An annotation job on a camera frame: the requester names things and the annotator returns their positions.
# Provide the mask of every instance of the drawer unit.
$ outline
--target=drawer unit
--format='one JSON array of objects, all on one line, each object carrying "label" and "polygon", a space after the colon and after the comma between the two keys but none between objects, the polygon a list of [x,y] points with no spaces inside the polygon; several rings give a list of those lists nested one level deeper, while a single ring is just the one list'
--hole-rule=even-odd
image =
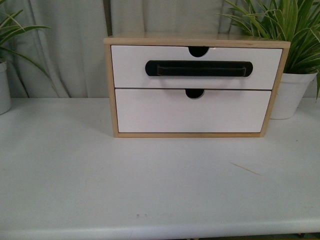
[{"label": "drawer unit", "polygon": [[104,40],[115,137],[263,137],[290,43],[122,33]]}]

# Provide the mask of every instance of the small stain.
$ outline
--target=small stain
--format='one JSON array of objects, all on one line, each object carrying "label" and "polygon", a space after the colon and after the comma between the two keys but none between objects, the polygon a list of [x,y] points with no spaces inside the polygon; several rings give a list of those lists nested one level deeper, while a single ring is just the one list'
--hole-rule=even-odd
[{"label": "small stain", "polygon": [[142,219],[142,218],[147,218],[147,217],[148,217],[148,214],[146,214],[146,213],[145,214],[137,214],[136,215],[137,219]]}]

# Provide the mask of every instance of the finger pull cutout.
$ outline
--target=finger pull cutout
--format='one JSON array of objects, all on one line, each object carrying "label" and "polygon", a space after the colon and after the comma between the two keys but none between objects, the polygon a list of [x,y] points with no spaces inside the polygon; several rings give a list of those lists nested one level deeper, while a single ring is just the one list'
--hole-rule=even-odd
[{"label": "finger pull cutout", "polygon": [[196,58],[204,56],[209,50],[208,46],[188,46],[188,48],[189,53]]},{"label": "finger pull cutout", "polygon": [[204,93],[205,93],[204,89],[187,88],[185,90],[185,94],[190,99],[199,99],[204,95]]}]

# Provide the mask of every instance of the curtain fold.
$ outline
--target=curtain fold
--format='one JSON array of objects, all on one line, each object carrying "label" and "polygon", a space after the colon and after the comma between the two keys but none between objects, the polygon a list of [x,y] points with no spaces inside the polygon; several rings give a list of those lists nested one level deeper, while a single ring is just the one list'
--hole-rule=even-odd
[{"label": "curtain fold", "polygon": [[17,20],[23,25],[45,25],[15,39],[11,47],[35,62],[8,56],[12,97],[100,98],[108,96],[103,38],[107,36],[102,0],[12,0],[7,12],[23,9]]},{"label": "curtain fold", "polygon": [[229,8],[223,0],[111,0],[112,31],[240,33],[218,15]]}]

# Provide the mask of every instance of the drawer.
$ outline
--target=drawer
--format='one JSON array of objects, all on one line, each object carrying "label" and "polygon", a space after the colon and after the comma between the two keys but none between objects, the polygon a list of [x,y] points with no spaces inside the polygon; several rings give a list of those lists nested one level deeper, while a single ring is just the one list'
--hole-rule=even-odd
[{"label": "drawer", "polygon": [[[187,46],[112,45],[115,88],[271,90],[281,48],[209,47],[200,57]],[[149,76],[148,61],[241,61],[252,63],[249,76]]]},{"label": "drawer", "polygon": [[115,89],[119,133],[259,133],[271,91]]}]

